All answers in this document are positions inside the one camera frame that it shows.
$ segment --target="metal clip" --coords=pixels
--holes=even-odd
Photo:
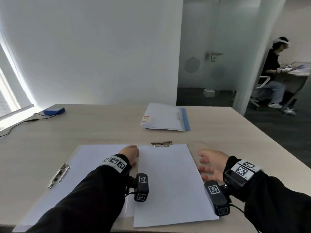
[[[165,141],[165,142],[151,142],[151,145],[153,145],[153,147],[169,147],[169,145],[172,144],[171,141]]]
[[[51,189],[52,186],[57,182],[57,184],[60,184],[60,182],[63,180],[65,174],[68,172],[70,166],[69,164],[64,163],[60,169],[58,169],[58,171],[55,173],[55,175],[52,177],[52,179],[50,180],[47,188]]]

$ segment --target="jeans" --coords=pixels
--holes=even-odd
[[[283,95],[286,88],[286,86],[283,83],[270,81],[262,88],[257,90],[255,97],[260,99],[267,97],[267,94],[269,94],[270,96],[271,91],[269,92],[269,90],[265,90],[265,88],[272,90],[272,100],[271,100],[272,104],[280,103],[283,100]]]

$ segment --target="wooden table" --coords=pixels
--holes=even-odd
[[[249,160],[278,177],[286,187],[311,195],[311,169],[230,107],[186,107],[190,132],[144,129],[145,105],[56,105],[66,113],[24,123],[0,138],[0,225],[17,225],[36,203],[56,170],[78,145],[136,144],[154,141],[209,147]],[[233,198],[233,203],[243,203]],[[255,232],[244,215],[232,208],[217,221],[133,228],[133,218],[119,219],[113,231]]]

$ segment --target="chair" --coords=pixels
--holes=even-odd
[[[257,91],[258,89],[262,88],[262,87],[263,87],[264,85],[266,85],[266,84],[269,82],[269,80],[271,79],[271,77],[269,77],[269,76],[260,76],[259,78],[266,78],[266,80],[264,81],[263,84],[261,84],[260,86],[256,87],[255,91]],[[254,98],[252,98],[252,97],[249,99],[249,102],[250,102],[251,104],[255,105],[255,106],[256,106],[256,109],[258,109],[258,108],[260,107],[259,104],[257,104],[257,102],[259,102],[259,101],[256,100],[256,99],[254,99]]]

